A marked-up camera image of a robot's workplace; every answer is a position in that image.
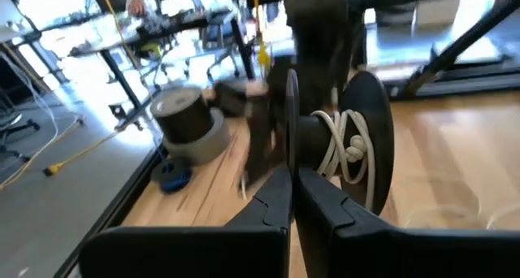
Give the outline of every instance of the blue tape roll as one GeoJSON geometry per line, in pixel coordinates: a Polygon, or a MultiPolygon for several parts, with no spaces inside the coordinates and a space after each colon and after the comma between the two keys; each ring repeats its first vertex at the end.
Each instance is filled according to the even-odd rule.
{"type": "Polygon", "coordinates": [[[185,187],[193,171],[186,159],[175,157],[162,161],[152,171],[151,178],[157,181],[164,193],[174,193],[185,187]]]}

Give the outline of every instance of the gray tape roll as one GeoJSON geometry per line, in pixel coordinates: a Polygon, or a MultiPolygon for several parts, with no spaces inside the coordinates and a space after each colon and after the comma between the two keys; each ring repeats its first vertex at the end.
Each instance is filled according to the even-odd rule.
{"type": "Polygon", "coordinates": [[[164,147],[172,157],[185,157],[192,165],[202,165],[216,159],[229,145],[229,130],[222,111],[216,108],[210,110],[213,127],[202,138],[188,144],[170,143],[162,139],[164,147]]]}

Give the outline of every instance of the desk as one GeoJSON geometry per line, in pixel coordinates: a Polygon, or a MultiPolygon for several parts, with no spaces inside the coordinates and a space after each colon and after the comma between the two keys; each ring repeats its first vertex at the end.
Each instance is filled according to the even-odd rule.
{"type": "MultiPolygon", "coordinates": [[[[251,58],[249,56],[249,51],[247,51],[244,43],[244,39],[242,37],[241,31],[239,29],[239,25],[236,20],[236,16],[233,12],[226,13],[212,13],[207,11],[204,15],[195,17],[193,19],[187,20],[182,18],[183,13],[174,15],[169,17],[173,21],[172,26],[158,34],[146,36],[146,38],[140,38],[139,34],[137,34],[137,29],[141,26],[141,21],[134,22],[128,25],[126,28],[122,29],[122,34],[124,38],[124,42],[133,46],[136,43],[142,43],[143,41],[151,41],[153,39],[164,38],[170,36],[175,33],[182,32],[184,30],[194,29],[194,28],[204,28],[210,25],[212,20],[222,19],[221,16],[232,16],[231,24],[233,30],[233,36],[235,38],[235,42],[238,45],[238,49],[240,51],[240,56],[242,58],[242,62],[244,64],[245,72],[247,77],[252,80],[254,78],[253,67],[251,64],[251,58]]],[[[99,41],[87,41],[81,46],[75,47],[71,50],[70,56],[82,56],[99,53],[102,58],[105,60],[109,69],[114,73],[115,79],[121,84],[124,92],[128,95],[128,99],[133,105],[133,108],[124,116],[124,118],[119,122],[118,127],[123,127],[133,121],[133,119],[141,113],[145,109],[148,104],[151,102],[151,98],[153,98],[157,93],[161,90],[158,86],[154,86],[154,90],[152,91],[151,96],[148,96],[143,102],[137,98],[135,93],[133,92],[130,84],[127,82],[124,77],[123,72],[119,69],[117,62],[114,61],[110,50],[122,46],[121,37],[115,28],[115,25],[112,25],[114,31],[112,34],[103,35],[102,39],[99,41]]]]}
{"type": "MultiPolygon", "coordinates": [[[[493,227],[519,230],[519,99],[516,92],[393,103],[396,161],[381,218],[400,227],[485,229],[497,212],[516,204],[518,209],[497,219],[493,227]],[[464,219],[448,211],[426,210],[447,204],[479,216],[464,219]],[[422,213],[410,218],[417,210],[422,213]]],[[[244,120],[227,122],[230,146],[214,162],[198,167],[188,187],[170,196],[160,193],[157,185],[150,183],[150,170],[160,161],[157,154],[151,154],[87,237],[121,224],[225,224],[247,203],[236,186],[249,144],[244,120]]],[[[290,276],[299,278],[306,272],[294,229],[295,225],[290,276]]],[[[74,254],[77,250],[59,273],[74,265],[74,254]]]]}

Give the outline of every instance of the wooden board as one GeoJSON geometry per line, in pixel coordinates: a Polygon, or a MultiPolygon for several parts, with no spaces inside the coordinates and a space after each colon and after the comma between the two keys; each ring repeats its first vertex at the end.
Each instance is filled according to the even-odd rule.
{"type": "MultiPolygon", "coordinates": [[[[400,102],[392,112],[396,159],[382,218],[401,227],[486,228],[510,211],[494,228],[520,229],[520,93],[400,102]]],[[[195,168],[178,193],[164,195],[151,182],[123,226],[218,226],[241,210],[249,130],[243,119],[227,123],[226,151],[195,168]]],[[[293,225],[290,277],[305,276],[293,225]]]]}

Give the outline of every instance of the duct tape roll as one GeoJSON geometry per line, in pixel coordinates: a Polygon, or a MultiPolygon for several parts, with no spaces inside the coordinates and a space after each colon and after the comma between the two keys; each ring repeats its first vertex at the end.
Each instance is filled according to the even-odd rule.
{"type": "Polygon", "coordinates": [[[197,87],[183,87],[163,93],[150,112],[170,143],[187,144],[206,135],[213,126],[210,108],[197,87]]]}
{"type": "Polygon", "coordinates": [[[162,161],[152,170],[151,179],[157,181],[164,193],[174,193],[185,187],[192,177],[186,159],[175,157],[162,161]]]}
{"type": "Polygon", "coordinates": [[[230,137],[222,111],[212,108],[210,113],[213,127],[200,139],[188,144],[171,143],[165,137],[162,139],[171,157],[184,157],[192,165],[202,165],[216,159],[226,150],[230,137]]]}

